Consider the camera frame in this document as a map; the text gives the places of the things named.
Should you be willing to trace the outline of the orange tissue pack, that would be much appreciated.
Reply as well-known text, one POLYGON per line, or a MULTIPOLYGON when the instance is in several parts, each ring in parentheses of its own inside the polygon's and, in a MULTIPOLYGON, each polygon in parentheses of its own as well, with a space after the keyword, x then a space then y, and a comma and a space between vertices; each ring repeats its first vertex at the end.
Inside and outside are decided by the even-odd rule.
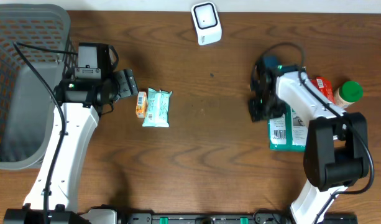
POLYGON ((145 118, 147 112, 147 93, 145 91, 138 92, 135 114, 138 118, 145 118))

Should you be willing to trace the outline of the light green wipes pack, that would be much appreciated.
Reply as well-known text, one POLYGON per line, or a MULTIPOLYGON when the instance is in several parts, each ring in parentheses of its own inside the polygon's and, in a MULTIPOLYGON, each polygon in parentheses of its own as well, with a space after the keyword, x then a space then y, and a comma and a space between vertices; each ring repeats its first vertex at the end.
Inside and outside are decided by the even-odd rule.
POLYGON ((143 127, 168 128, 168 111, 172 92, 149 88, 143 127))

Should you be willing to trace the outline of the red snack packet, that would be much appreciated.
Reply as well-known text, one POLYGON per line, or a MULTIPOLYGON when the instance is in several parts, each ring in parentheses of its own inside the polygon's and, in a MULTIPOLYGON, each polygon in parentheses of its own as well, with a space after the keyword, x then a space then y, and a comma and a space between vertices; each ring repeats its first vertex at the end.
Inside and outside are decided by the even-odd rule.
POLYGON ((333 104, 335 104, 331 82, 323 77, 316 77, 311 83, 333 104))

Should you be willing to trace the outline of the green lid seasoning jar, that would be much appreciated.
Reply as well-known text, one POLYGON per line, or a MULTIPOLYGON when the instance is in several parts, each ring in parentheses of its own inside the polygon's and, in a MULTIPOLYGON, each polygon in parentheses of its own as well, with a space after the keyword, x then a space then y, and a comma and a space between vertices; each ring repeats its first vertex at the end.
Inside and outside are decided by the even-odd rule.
POLYGON ((364 91, 361 85, 355 81, 347 81, 334 92, 335 104, 341 108, 347 108, 363 97, 364 91))

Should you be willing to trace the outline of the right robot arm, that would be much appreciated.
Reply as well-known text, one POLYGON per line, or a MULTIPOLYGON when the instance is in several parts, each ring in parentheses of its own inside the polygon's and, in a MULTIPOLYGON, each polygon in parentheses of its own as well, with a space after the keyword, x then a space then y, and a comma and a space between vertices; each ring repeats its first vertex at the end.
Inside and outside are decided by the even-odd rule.
POLYGON ((254 122, 279 118, 289 106, 307 127, 303 168, 307 181, 290 205, 283 223, 322 223, 324 214, 339 195, 359 179, 374 177, 374 163, 367 146, 367 122, 360 113, 348 113, 332 104, 296 65, 256 65, 249 101, 254 122))

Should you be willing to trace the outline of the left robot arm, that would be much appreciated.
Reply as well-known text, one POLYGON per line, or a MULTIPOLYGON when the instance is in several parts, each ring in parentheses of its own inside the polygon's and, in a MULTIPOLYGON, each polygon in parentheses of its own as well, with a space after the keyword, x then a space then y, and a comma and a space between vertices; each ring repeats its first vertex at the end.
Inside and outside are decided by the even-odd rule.
POLYGON ((90 139, 105 104, 139 92, 131 69, 106 78, 76 75, 55 88, 58 106, 45 157, 22 208, 9 208, 4 223, 121 223, 108 205, 78 213, 78 186, 90 139))

